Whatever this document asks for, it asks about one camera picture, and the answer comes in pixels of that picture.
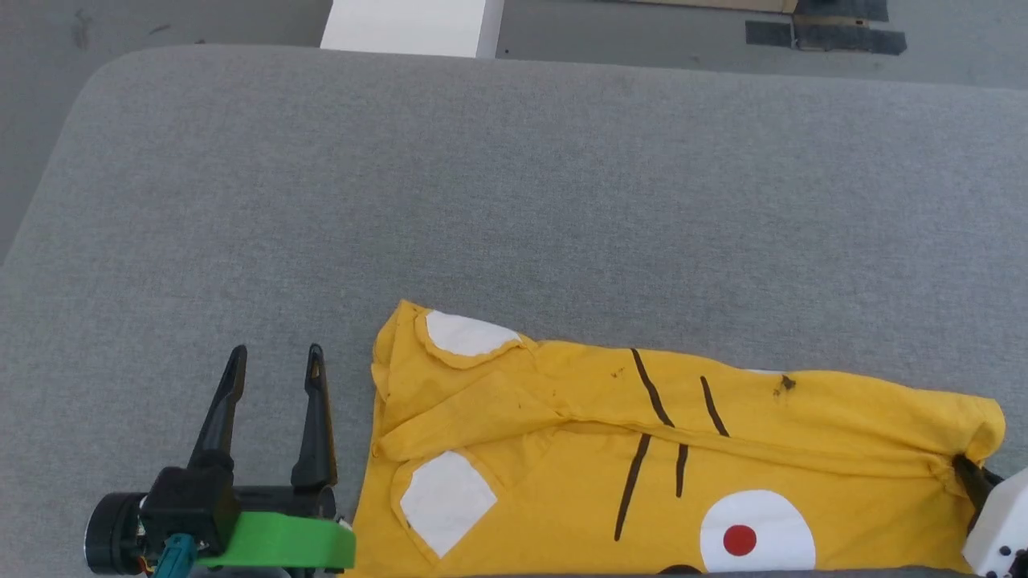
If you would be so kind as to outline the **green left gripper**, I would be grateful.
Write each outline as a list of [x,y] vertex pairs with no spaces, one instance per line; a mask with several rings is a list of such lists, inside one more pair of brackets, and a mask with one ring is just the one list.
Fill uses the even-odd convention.
[[[236,405],[245,391],[247,348],[231,351],[201,424],[188,468],[234,471],[231,457]],[[357,538],[337,515],[337,451],[324,352],[313,344],[304,378],[308,405],[304,436],[290,486],[238,486],[242,506],[229,545],[220,556],[200,555],[201,568],[344,573],[355,567]]]

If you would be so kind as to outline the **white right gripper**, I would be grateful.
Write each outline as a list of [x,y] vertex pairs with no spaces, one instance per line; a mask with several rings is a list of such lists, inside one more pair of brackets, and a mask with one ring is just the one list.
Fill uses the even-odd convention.
[[972,574],[1028,578],[1028,468],[1004,479],[964,454],[953,458],[953,468],[977,517],[962,549]]

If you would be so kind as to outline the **yellow cartoon print garment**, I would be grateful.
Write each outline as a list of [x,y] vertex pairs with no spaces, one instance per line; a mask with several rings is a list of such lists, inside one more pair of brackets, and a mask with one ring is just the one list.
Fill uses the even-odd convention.
[[356,578],[965,573],[992,399],[530,340],[401,301],[372,350]]

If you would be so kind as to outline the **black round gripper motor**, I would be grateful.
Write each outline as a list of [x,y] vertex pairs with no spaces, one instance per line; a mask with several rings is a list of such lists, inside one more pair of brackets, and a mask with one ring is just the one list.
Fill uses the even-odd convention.
[[115,491],[93,508],[84,532],[84,559],[91,574],[138,576],[144,573],[145,548],[138,534],[142,491]]

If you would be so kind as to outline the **grey fabric sofa cushion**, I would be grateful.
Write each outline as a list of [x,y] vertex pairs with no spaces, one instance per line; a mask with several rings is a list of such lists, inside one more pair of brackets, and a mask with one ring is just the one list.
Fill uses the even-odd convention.
[[352,510],[400,299],[535,338],[998,399],[1028,465],[1028,91],[586,63],[147,49],[77,96],[0,267],[0,578],[91,578],[110,491],[284,484],[310,344]]

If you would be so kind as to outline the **white rectangular box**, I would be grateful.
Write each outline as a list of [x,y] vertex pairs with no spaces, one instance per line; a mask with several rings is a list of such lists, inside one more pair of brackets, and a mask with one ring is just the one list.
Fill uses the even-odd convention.
[[504,0],[333,0],[320,48],[494,59]]

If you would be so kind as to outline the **long black floor tape patch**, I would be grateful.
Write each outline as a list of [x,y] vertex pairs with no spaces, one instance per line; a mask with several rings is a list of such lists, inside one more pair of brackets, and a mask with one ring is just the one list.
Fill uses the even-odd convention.
[[862,26],[794,23],[794,43],[802,51],[850,51],[862,55],[903,55],[908,49],[906,34]]

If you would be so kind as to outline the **small black floor tape patch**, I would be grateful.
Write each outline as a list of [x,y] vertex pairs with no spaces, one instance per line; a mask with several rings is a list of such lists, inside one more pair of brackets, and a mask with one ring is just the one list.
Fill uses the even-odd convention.
[[790,22],[746,21],[745,41],[748,45],[792,48],[793,26]]

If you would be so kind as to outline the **wood framed lemon print partition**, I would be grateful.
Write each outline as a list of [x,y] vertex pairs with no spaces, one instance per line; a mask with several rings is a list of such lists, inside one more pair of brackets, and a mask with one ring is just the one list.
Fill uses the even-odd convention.
[[793,14],[799,0],[623,0],[653,5],[675,5],[705,10],[735,10],[766,12],[766,14]]

